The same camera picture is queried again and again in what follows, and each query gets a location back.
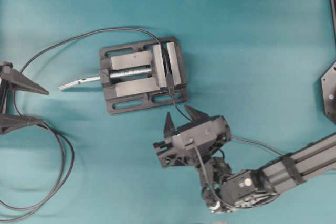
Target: robotic arm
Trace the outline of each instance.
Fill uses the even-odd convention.
[[[154,143],[154,148],[163,168],[196,168],[200,174],[202,198],[212,213],[271,203],[285,191],[336,169],[336,134],[332,134],[257,170],[233,174],[220,149],[231,139],[225,119],[185,107],[191,122],[176,129],[168,113],[164,141]],[[217,151],[222,152],[223,157],[213,157]]]

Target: black cable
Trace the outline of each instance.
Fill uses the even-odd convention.
[[[58,190],[64,185],[64,183],[67,181],[67,179],[69,178],[69,175],[74,167],[74,162],[75,162],[75,150],[72,146],[72,144],[70,143],[70,141],[65,137],[63,136],[62,134],[60,133],[57,133],[57,132],[54,132],[55,134],[59,135],[60,137],[62,137],[64,139],[64,141],[69,145],[70,147],[70,150],[71,150],[71,162],[70,162],[70,166],[69,166],[69,169],[66,173],[66,175],[64,176],[63,180],[59,183],[59,185],[57,186],[57,188],[55,188],[55,190],[48,196],[46,197],[43,201],[41,201],[37,207],[35,207],[32,211],[24,214],[24,215],[21,215],[21,216],[18,216],[18,217],[15,217],[15,218],[12,218],[12,219],[1,219],[0,220],[0,223],[6,223],[6,222],[12,222],[12,221],[19,221],[19,220],[23,220],[23,219],[26,219],[28,218],[29,216],[31,216],[33,213],[35,213],[38,209],[40,209],[52,196],[55,195],[55,193],[58,192]]]
[[[219,147],[215,147],[215,148],[213,148],[213,149],[210,151],[210,152],[211,152],[211,156],[214,155],[216,151],[220,151],[220,153],[221,153],[222,156],[223,156],[223,159],[225,159],[225,154],[224,154],[223,150],[222,150],[221,148],[219,148]]]
[[[177,111],[187,120],[189,120],[190,122],[192,121],[191,118],[189,118],[186,114],[184,114],[180,108],[177,106],[176,102],[175,102],[175,97],[173,95],[170,96],[172,98],[173,101],[173,105],[175,106],[175,108],[177,109]]]
[[[241,138],[241,137],[237,137],[237,136],[232,136],[231,137],[232,139],[234,140],[237,140],[237,141],[240,141],[240,142],[243,142],[243,143],[248,143],[248,144],[252,144],[252,145],[259,145],[263,148],[266,148],[272,152],[274,152],[275,154],[279,155],[279,156],[283,156],[284,153],[280,152],[280,151],[277,151],[276,149],[268,146],[267,144],[264,144],[260,141],[255,141],[255,140],[248,140],[248,139],[245,139],[245,138]]]

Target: teal table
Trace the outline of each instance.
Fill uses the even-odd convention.
[[[224,115],[233,134],[294,151],[336,131],[323,115],[320,77],[336,59],[329,0],[0,0],[0,58],[16,68],[41,49],[101,27],[142,26],[176,36],[188,76],[187,104]],[[95,75],[101,47],[148,39],[108,33],[51,51],[25,74],[50,91],[18,93],[26,114],[62,130],[76,150],[74,172],[57,195],[23,223],[332,223],[336,174],[329,172],[271,205],[213,215],[192,167],[162,169],[152,143],[172,106],[108,115],[100,83],[57,87]],[[235,172],[275,158],[260,148],[223,147]],[[0,198],[33,204],[58,172],[52,135],[35,127],[0,140]],[[14,213],[1,209],[5,216]]]

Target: black clamp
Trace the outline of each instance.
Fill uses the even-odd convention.
[[[42,119],[32,116],[6,114],[9,90],[49,94],[43,87],[15,70],[12,63],[0,62],[0,134],[6,134],[19,128],[43,123]]]
[[[288,174],[295,180],[297,185],[300,185],[306,182],[301,176],[300,172],[296,168],[295,161],[289,156],[284,156],[282,159],[282,163],[285,166]]]

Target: silver metal part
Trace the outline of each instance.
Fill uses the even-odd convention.
[[[153,60],[153,51],[142,51],[113,56],[111,57],[111,64],[113,70],[120,70],[149,65],[151,60]]]
[[[172,75],[174,79],[174,84],[181,84],[181,75],[179,70],[179,63],[177,61],[176,50],[174,42],[167,43],[168,56],[170,61],[170,66],[172,69]]]
[[[218,200],[218,201],[216,202],[216,205],[214,205],[213,207],[209,207],[209,209],[212,210],[212,211],[217,210],[217,209],[221,206],[220,203],[221,203],[221,202]]]
[[[139,74],[151,74],[151,73],[152,73],[151,68],[135,68],[135,69],[113,72],[110,74],[110,78],[116,79],[116,78],[121,78],[121,77],[137,76]],[[85,82],[93,82],[93,81],[100,81],[100,76],[78,79],[70,83],[64,84],[62,86],[59,86],[58,89],[59,90],[69,89],[75,85],[79,85]]]
[[[115,88],[117,97],[152,92],[160,89],[154,77],[118,82],[116,83]]]
[[[155,73],[158,86],[167,87],[166,75],[164,73],[163,56],[160,45],[153,46]]]
[[[252,180],[250,178],[247,178],[246,180],[244,180],[244,184],[245,184],[245,186],[251,186],[252,185]]]

